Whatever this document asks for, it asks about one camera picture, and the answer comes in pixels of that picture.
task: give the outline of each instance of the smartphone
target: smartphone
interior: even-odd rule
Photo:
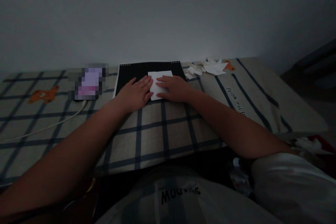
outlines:
[[[105,78],[106,68],[82,68],[82,73],[75,82],[75,89],[71,92],[72,100],[97,100],[103,93]]]

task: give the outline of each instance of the cartoon bear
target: cartoon bear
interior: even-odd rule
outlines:
[[[36,102],[37,100],[44,100],[44,103],[52,102],[55,99],[59,86],[54,86],[51,90],[36,90],[30,97],[28,103]]]

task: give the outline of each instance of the black notebook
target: black notebook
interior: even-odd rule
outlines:
[[[134,64],[120,64],[118,70],[117,83],[114,88],[114,96],[116,96],[120,89],[126,85],[131,79],[136,77],[140,80],[148,72],[159,72],[159,71],[171,71],[173,75],[182,77],[185,81],[186,77],[182,69],[180,61],[172,62],[144,62],[144,63],[134,63]]]

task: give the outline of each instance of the white cable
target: white cable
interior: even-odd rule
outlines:
[[[85,108],[85,106],[86,106],[87,103],[88,103],[88,101],[87,101],[87,100],[84,100],[83,103],[82,103],[82,107],[80,108],[80,110],[78,110],[78,112],[77,112],[76,114],[70,116],[69,118],[67,118],[67,119],[65,119],[65,120],[63,120],[63,121],[61,121],[61,122],[58,122],[58,123],[53,124],[53,125],[50,125],[50,126],[48,126],[48,127],[46,127],[46,128],[40,129],[40,130],[35,131],[35,132],[33,132],[33,133],[29,133],[29,134],[22,135],[22,136],[17,136],[17,137],[10,138],[10,139],[0,140],[0,143],[2,143],[2,142],[8,142],[8,141],[11,141],[11,140],[14,140],[14,139],[18,139],[18,138],[22,138],[22,137],[28,137],[28,136],[30,136],[30,135],[34,135],[34,134],[39,133],[39,132],[41,132],[41,131],[47,130],[47,129],[52,128],[52,127],[55,127],[55,126],[57,126],[58,124],[64,123],[65,121],[68,121],[68,120],[70,120],[71,118],[74,118],[76,115],[78,115],[78,114]]]

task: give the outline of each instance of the sleeve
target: sleeve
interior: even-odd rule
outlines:
[[[305,159],[263,157],[252,175],[257,202],[284,223],[336,223],[336,180]]]

